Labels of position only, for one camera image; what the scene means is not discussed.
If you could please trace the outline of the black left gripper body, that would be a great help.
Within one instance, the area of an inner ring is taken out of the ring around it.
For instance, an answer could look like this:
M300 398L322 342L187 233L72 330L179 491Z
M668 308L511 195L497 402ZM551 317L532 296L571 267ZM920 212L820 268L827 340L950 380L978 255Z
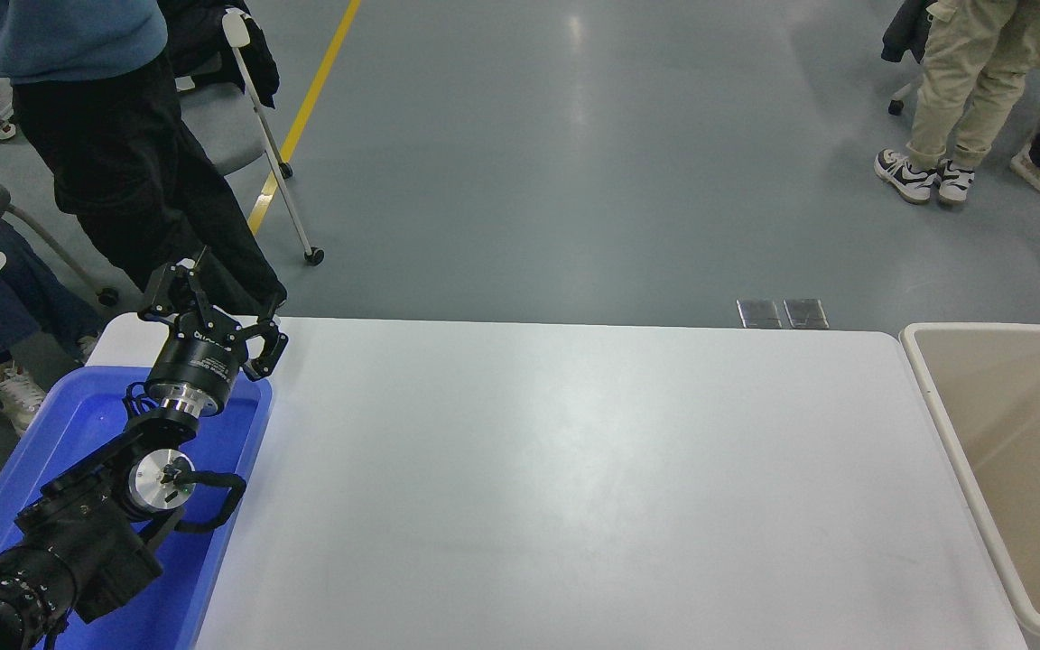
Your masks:
M235 338L238 326L232 316L174 317L168 340L145 379L145 393L181 410L223 410L246 353Z

